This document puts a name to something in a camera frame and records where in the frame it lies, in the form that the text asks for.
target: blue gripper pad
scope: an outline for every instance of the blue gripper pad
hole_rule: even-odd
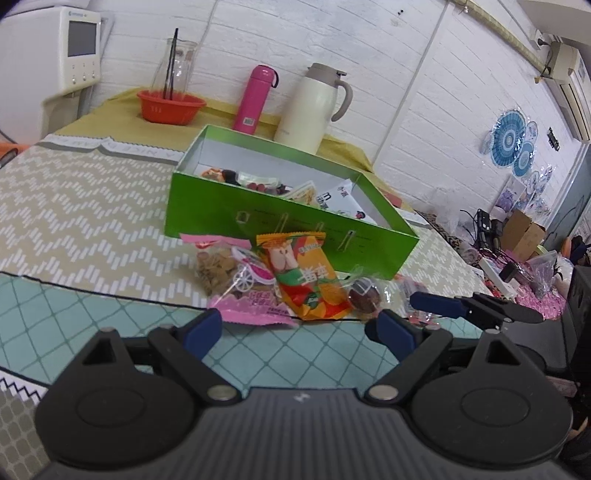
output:
[[[194,320],[178,329],[183,348],[200,360],[222,337],[222,314],[209,309]]]
[[[402,362],[418,347],[421,329],[411,325],[391,310],[382,310],[376,319],[378,338]]]

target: white device with screen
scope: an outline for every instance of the white device with screen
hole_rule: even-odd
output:
[[[0,130],[33,144],[76,119],[100,80],[100,14],[52,7],[0,21]]]

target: pink snack bag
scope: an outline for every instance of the pink snack bag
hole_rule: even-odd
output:
[[[197,248],[196,277],[209,296],[208,308],[222,319],[245,325],[297,325],[273,273],[251,252],[248,240],[219,235],[185,235]]]

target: zigzag pattern tablecloth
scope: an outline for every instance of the zigzag pattern tablecloth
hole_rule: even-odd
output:
[[[9,163],[0,175],[0,271],[204,307],[194,247],[163,234],[174,162],[139,158],[35,146]],[[401,274],[433,293],[487,292],[436,232],[417,230],[420,242]]]

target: blue decorative plate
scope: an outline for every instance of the blue decorative plate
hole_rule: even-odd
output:
[[[538,138],[538,124],[530,122],[525,126],[525,138],[524,141],[535,144]]]
[[[513,174],[516,177],[522,177],[529,172],[534,162],[534,144],[523,142],[518,157],[513,162]]]
[[[525,118],[517,110],[499,117],[493,133],[491,158],[499,167],[510,166],[518,157],[525,135]]]

